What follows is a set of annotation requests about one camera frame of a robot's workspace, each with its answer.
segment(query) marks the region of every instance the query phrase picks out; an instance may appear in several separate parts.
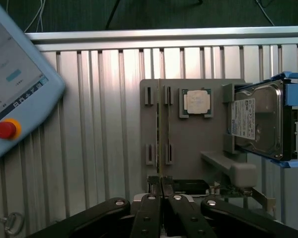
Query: slotted aluminum wall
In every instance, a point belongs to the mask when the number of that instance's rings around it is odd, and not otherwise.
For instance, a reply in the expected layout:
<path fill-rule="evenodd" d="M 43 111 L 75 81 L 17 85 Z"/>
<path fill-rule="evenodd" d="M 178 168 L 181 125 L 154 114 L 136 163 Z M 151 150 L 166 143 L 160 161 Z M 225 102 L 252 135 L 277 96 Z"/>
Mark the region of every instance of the slotted aluminum wall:
<path fill-rule="evenodd" d="M 0 216 L 25 214 L 18 237 L 141 188 L 139 82 L 298 71 L 298 27 L 30 34 L 67 90 L 46 122 L 0 160 Z M 260 157 L 257 188 L 298 229 L 298 169 Z M 5 237 L 0 224 L 0 238 Z"/>

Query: white cable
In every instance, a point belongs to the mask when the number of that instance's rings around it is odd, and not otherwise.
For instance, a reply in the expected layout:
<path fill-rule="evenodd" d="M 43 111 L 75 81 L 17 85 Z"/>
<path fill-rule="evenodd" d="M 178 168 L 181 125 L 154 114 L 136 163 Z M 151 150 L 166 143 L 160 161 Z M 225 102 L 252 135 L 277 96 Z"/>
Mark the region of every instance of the white cable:
<path fill-rule="evenodd" d="M 265 17 L 267 18 L 267 20 L 270 22 L 270 24 L 272 24 L 272 26 L 275 26 L 275 24 L 273 23 L 273 21 L 269 18 L 269 16 L 267 15 L 267 13 L 265 12 L 264 8 L 262 7 L 262 5 L 259 3 L 258 0 L 256 0 L 258 6 L 260 7 L 260 9 L 262 10 L 262 12 L 264 13 Z"/>
<path fill-rule="evenodd" d="M 38 30 L 39 30 L 39 25 L 40 25 L 40 22 L 41 22 L 41 18 L 40 18 L 40 16 L 41 16 L 42 8 L 43 8 L 43 2 L 42 2 L 42 0 L 40 0 L 40 2 L 41 2 L 41 11 L 40 11 L 40 14 L 39 14 L 39 20 L 38 20 L 38 24 L 36 25 L 36 30 L 35 30 L 35 32 L 38 32 Z"/>
<path fill-rule="evenodd" d="M 42 5 L 40 6 L 38 12 L 35 14 L 33 20 L 30 22 L 30 24 L 28 25 L 28 27 L 24 30 L 24 32 L 27 32 L 27 30 L 32 26 L 32 24 L 34 23 L 35 19 L 38 17 L 38 15 L 40 14 L 40 11 L 42 9 Z"/>
<path fill-rule="evenodd" d="M 42 7 L 42 10 L 41 10 L 41 14 L 40 14 L 41 32 L 43 32 L 43 22 L 42 22 L 42 15 L 43 15 L 44 8 L 45 8 L 45 2 L 46 2 L 46 0 L 44 0 L 44 2 L 43 2 L 43 7 Z"/>
<path fill-rule="evenodd" d="M 43 10 L 44 10 L 45 0 L 44 0 L 44 2 L 42 0 L 40 0 L 40 2 L 41 2 L 41 11 L 40 11 L 39 21 L 38 21 L 38 24 L 36 25 L 35 32 L 38 32 L 40 24 L 41 24 L 41 32 L 43 32 L 42 14 L 43 14 Z"/>

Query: hard drive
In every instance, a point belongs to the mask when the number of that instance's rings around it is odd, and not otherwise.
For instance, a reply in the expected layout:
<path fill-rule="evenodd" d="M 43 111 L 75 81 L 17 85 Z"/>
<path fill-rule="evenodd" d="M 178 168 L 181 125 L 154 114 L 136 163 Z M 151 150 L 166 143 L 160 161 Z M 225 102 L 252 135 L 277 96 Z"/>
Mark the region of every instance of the hard drive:
<path fill-rule="evenodd" d="M 297 159 L 297 118 L 286 98 L 291 84 L 267 80 L 235 90 L 231 133 L 238 149 L 279 161 Z"/>

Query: hard drive label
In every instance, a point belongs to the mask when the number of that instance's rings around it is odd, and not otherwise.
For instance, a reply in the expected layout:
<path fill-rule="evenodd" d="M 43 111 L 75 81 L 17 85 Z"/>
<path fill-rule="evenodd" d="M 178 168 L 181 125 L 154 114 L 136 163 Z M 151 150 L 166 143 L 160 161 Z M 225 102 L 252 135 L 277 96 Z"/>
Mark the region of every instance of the hard drive label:
<path fill-rule="evenodd" d="M 255 98 L 232 103 L 232 135 L 255 140 Z"/>

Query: gray plastic block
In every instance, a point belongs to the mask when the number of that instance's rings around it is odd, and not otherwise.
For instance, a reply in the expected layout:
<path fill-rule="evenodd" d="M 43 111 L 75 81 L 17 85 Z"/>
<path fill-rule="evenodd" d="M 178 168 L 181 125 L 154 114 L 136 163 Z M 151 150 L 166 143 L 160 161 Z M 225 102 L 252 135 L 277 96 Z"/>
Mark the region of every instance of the gray plastic block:
<path fill-rule="evenodd" d="M 173 156 L 173 146 L 172 144 L 166 144 L 165 145 L 165 164 L 166 165 L 172 165 L 174 163 L 174 158 Z"/>
<path fill-rule="evenodd" d="M 153 89 L 145 87 L 145 105 L 153 105 Z"/>
<path fill-rule="evenodd" d="M 223 85 L 223 103 L 231 103 L 235 100 L 235 88 L 250 85 L 252 83 L 229 83 Z"/>
<path fill-rule="evenodd" d="M 154 165 L 155 151 L 153 144 L 146 144 L 146 165 Z"/>
<path fill-rule="evenodd" d="M 239 163 L 219 152 L 201 152 L 201 157 L 215 168 L 229 176 L 230 182 L 240 188 L 255 187 L 257 184 L 256 166 Z"/>
<path fill-rule="evenodd" d="M 170 87 L 164 86 L 164 104 L 173 104 L 173 90 Z"/>

